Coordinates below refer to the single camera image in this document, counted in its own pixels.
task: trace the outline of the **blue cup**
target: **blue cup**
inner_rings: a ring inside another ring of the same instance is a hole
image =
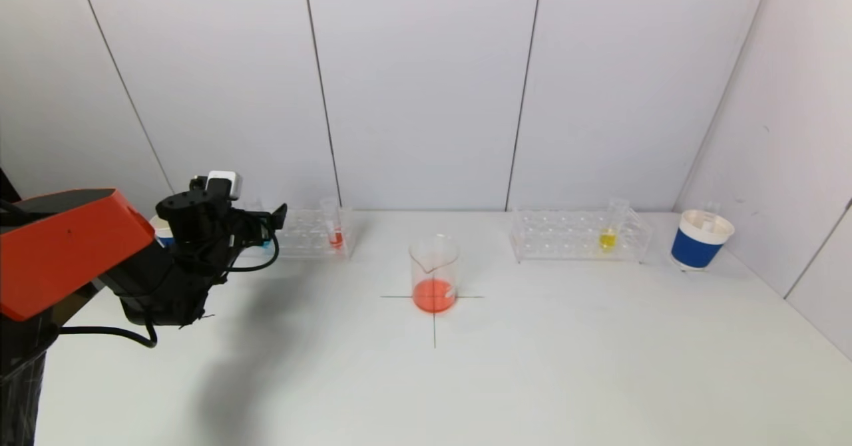
[[[681,215],[672,258],[682,270],[703,270],[732,234],[734,225],[725,218],[702,210],[689,210]]]

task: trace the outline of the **black line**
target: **black line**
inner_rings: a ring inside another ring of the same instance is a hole
[[[816,261],[816,258],[819,257],[819,253],[822,253],[822,249],[824,249],[825,245],[828,244],[828,240],[831,239],[831,236],[834,234],[834,231],[837,231],[837,227],[840,226],[840,222],[843,221],[846,215],[849,215],[849,211],[843,210],[843,213],[840,215],[840,218],[838,218],[837,221],[834,223],[834,226],[831,228],[831,231],[828,231],[828,236],[826,236],[825,239],[822,240],[822,243],[819,244],[819,248],[816,250],[816,253],[813,253],[813,257],[810,258],[810,261],[807,262],[804,267],[804,270],[801,271],[799,276],[793,282],[793,286],[790,287],[790,291],[788,291],[787,294],[784,295],[785,300],[786,298],[790,298],[790,295],[796,289],[796,286],[798,286],[801,279],[804,277],[804,274],[807,273],[808,270],[810,270],[810,265],[812,265],[813,262]]]
[[[314,41],[314,58],[317,61],[317,75],[319,75],[319,93],[322,94],[325,129],[328,131],[328,148],[331,150],[331,167],[334,168],[334,183],[337,185],[337,201],[343,207],[343,195],[340,194],[340,179],[337,178],[337,159],[334,157],[334,142],[331,140],[331,122],[328,121],[328,105],[325,103],[325,84],[322,81],[322,68],[320,68],[320,51],[317,49],[317,34],[314,31],[314,12],[311,10],[311,0],[305,0],[305,2],[308,4],[308,22],[311,25],[311,40]]]
[[[740,77],[740,72],[742,71],[742,64],[746,59],[746,55],[749,50],[752,48],[751,39],[755,36],[755,30],[757,29],[757,25],[761,23],[761,19],[765,15],[764,10],[766,7],[767,0],[757,0],[757,7],[755,7],[754,16],[751,18],[751,23],[749,24],[748,30],[745,33],[745,37],[743,38],[743,43],[740,45],[740,51],[737,52],[737,60],[734,61],[734,66],[731,68],[731,73],[728,75],[728,82],[725,84],[725,88],[722,89],[722,97],[719,98],[719,103],[716,104],[716,109],[713,111],[713,116],[710,118],[709,124],[707,124],[707,130],[704,133],[704,136],[701,137],[701,143],[698,148],[697,154],[693,158],[693,162],[690,165],[690,171],[687,173],[687,177],[684,179],[684,183],[681,185],[681,190],[678,192],[678,197],[675,198],[675,204],[672,205],[672,211],[678,211],[678,205],[681,204],[681,201],[684,200],[685,194],[687,192],[687,188],[690,187],[695,173],[700,168],[701,161],[703,161],[706,153],[707,146],[709,143],[712,143],[713,137],[716,133],[716,127],[718,126],[719,118],[721,118],[722,112],[725,110],[725,106],[730,100],[731,91],[733,91],[733,87],[737,84],[737,80]]]
[[[133,98],[130,96],[130,91],[127,89],[127,84],[124,82],[124,76],[122,76],[121,70],[118,69],[118,63],[115,62],[115,55],[112,54],[112,49],[109,48],[107,36],[104,35],[104,30],[101,28],[101,21],[98,20],[98,15],[95,13],[95,7],[92,6],[92,0],[86,0],[86,3],[89,4],[89,10],[91,10],[92,16],[95,18],[95,25],[98,25],[98,31],[101,33],[101,39],[104,41],[104,46],[106,46],[106,52],[109,53],[109,58],[112,60],[112,66],[115,67],[115,73],[118,73],[118,79],[121,81],[121,86],[124,87],[124,94],[127,95],[127,100],[130,101],[130,107],[132,107],[133,113],[136,115],[136,121],[139,122],[139,127],[142,128],[142,133],[145,134],[145,139],[148,140],[148,146],[154,154],[154,159],[157,160],[157,165],[160,167],[160,171],[162,171],[162,177],[165,178],[165,184],[168,186],[168,189],[171,190],[171,193],[174,194],[174,187],[172,187],[171,182],[168,181],[168,175],[165,174],[165,169],[162,167],[162,161],[159,160],[157,150],[154,149],[154,144],[151,143],[151,136],[148,135],[148,130],[145,129],[145,124],[142,122],[141,116],[139,116],[139,110],[136,109],[136,103],[134,103]]]
[[[515,130],[515,147],[512,149],[512,166],[509,167],[509,187],[506,188],[506,206],[503,208],[505,212],[509,210],[509,195],[512,193],[512,176],[515,173],[515,155],[518,154],[518,137],[521,136],[521,117],[524,113],[524,97],[527,95],[527,78],[530,74],[530,58],[533,57],[533,37],[535,37],[535,24],[538,19],[538,3],[540,0],[535,0],[535,12],[532,14],[532,31],[530,32],[530,49],[527,51],[527,69],[524,71],[524,86],[521,89],[521,108],[518,109],[518,127]]]

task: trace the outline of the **wall seam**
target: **wall seam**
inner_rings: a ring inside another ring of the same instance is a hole
[[[807,265],[805,265],[804,270],[801,271],[799,276],[793,282],[793,286],[790,286],[790,290],[787,291],[786,294],[784,295],[785,300],[790,298],[790,295],[796,289],[796,286],[799,285],[799,283],[801,282],[801,279],[804,278],[807,271],[810,270],[810,265],[812,265],[813,262],[816,261],[816,258],[819,257],[819,253],[822,253],[822,249],[824,249],[825,245],[828,244],[828,240],[830,240],[831,236],[834,235],[834,231],[837,231],[837,228],[840,226],[840,222],[842,222],[843,219],[846,218],[846,215],[849,214],[849,207],[850,206],[852,206],[852,200],[849,200],[849,204],[846,205],[846,209],[843,210],[843,213],[840,214],[840,218],[838,218],[837,222],[834,223],[834,226],[831,228],[831,231],[828,231],[828,236],[826,236],[825,239],[822,240],[822,243],[819,244],[819,248],[816,249],[816,253],[813,253],[813,257],[810,258],[810,261],[807,262]]]
[[[331,139],[331,122],[328,119],[328,104],[325,102],[325,84],[322,81],[322,68],[320,67],[320,51],[317,49],[317,35],[314,30],[314,12],[311,10],[311,0],[305,0],[308,6],[308,23],[311,25],[311,40],[314,43],[314,58],[317,62],[317,76],[319,76],[319,93],[322,95],[322,109],[325,113],[325,129],[328,131],[328,148],[331,150],[331,167],[334,169],[334,183],[337,186],[337,203],[343,207],[343,195],[340,193],[340,178],[337,175],[337,159],[334,157],[334,142]]]
[[[524,113],[524,98],[527,95],[527,79],[530,74],[530,59],[533,57],[533,39],[535,38],[535,24],[538,19],[538,4],[541,0],[535,0],[535,10],[532,13],[532,31],[530,31],[530,48],[527,51],[527,67],[524,70],[524,85],[521,88],[521,106],[518,109],[518,127],[515,129],[515,146],[512,149],[512,164],[509,167],[509,185],[506,188],[506,204],[503,207],[503,212],[509,210],[509,197],[512,194],[512,177],[515,175],[515,156],[518,154],[518,138],[521,136],[521,118]]]
[[[130,91],[127,89],[127,84],[124,82],[124,76],[122,76],[121,70],[118,69],[118,63],[115,61],[115,55],[112,54],[112,49],[110,49],[109,43],[107,43],[107,36],[104,35],[103,28],[101,28],[101,21],[98,20],[98,15],[95,13],[95,7],[92,6],[92,0],[86,0],[86,3],[89,4],[89,10],[91,10],[92,17],[95,19],[95,25],[97,25],[98,31],[101,33],[101,39],[104,41],[106,52],[109,53],[112,66],[115,68],[115,73],[118,74],[118,79],[121,82],[122,88],[124,88],[124,94],[127,95],[127,100],[130,101],[130,107],[132,107],[133,113],[136,115],[136,121],[139,122],[139,127],[142,128],[142,133],[148,142],[149,148],[151,148],[151,153],[154,155],[154,159],[157,160],[157,166],[159,166],[160,172],[162,173],[162,178],[165,179],[165,184],[168,186],[168,189],[171,190],[171,193],[174,194],[176,191],[174,191],[174,187],[171,185],[171,182],[168,181],[168,175],[166,175],[165,169],[162,167],[162,161],[160,161],[159,155],[157,155],[157,150],[154,149],[154,144],[151,142],[151,136],[149,136],[148,130],[145,129],[145,124],[143,123],[141,116],[139,116],[139,110],[136,109],[136,103],[134,103],[133,97],[130,96]]]
[[[730,96],[731,89],[736,83],[737,77],[740,75],[740,70],[742,70],[742,61],[746,56],[746,51],[749,49],[749,45],[751,44],[751,38],[754,35],[755,26],[757,25],[758,19],[763,13],[764,3],[766,0],[758,0],[757,1],[757,9],[755,9],[754,17],[751,19],[751,25],[749,25],[748,31],[746,31],[745,39],[743,40],[743,45],[740,46],[740,51],[737,53],[737,60],[734,62],[734,67],[731,70],[731,75],[728,77],[728,83],[725,85],[725,89],[722,91],[722,97],[719,99],[719,104],[716,105],[716,111],[713,112],[713,118],[710,120],[710,124],[707,126],[707,131],[704,134],[704,138],[701,139],[701,144],[699,145],[698,152],[695,154],[695,158],[693,158],[693,163],[690,167],[690,172],[687,173],[687,177],[684,180],[684,184],[681,186],[681,191],[678,193],[678,197],[675,198],[675,204],[672,207],[672,211],[676,212],[679,207],[682,207],[682,201],[684,201],[685,196],[687,194],[687,190],[690,189],[690,185],[693,182],[695,177],[695,173],[699,170],[701,160],[707,153],[707,148],[711,143],[713,134],[716,132],[718,128],[719,118],[722,115],[722,110],[724,110],[725,104],[728,102],[728,97]]]

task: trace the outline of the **black cross mark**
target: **black cross mark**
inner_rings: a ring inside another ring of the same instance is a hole
[[[411,295],[408,295],[408,296],[384,295],[384,296],[380,296],[380,298],[397,298],[397,300],[399,298],[405,298],[406,300],[413,300],[414,297],[411,296]],[[475,300],[475,298],[484,298],[484,296],[465,296],[465,295],[461,295],[461,294],[456,296],[456,300]],[[437,321],[436,316],[437,316],[437,313],[433,312],[432,313],[432,347],[433,348],[438,347],[438,333],[437,333],[437,330],[435,328],[435,322]]]

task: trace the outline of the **test tube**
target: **test tube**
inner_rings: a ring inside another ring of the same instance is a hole
[[[630,209],[630,201],[621,198],[610,198],[609,207],[606,209],[606,222],[600,229],[600,249],[605,252],[615,249],[618,242],[618,231],[627,218],[627,210]]]
[[[328,242],[332,248],[343,247],[343,228],[340,224],[340,203],[337,198],[324,198],[319,203],[322,209],[325,229],[328,231]]]

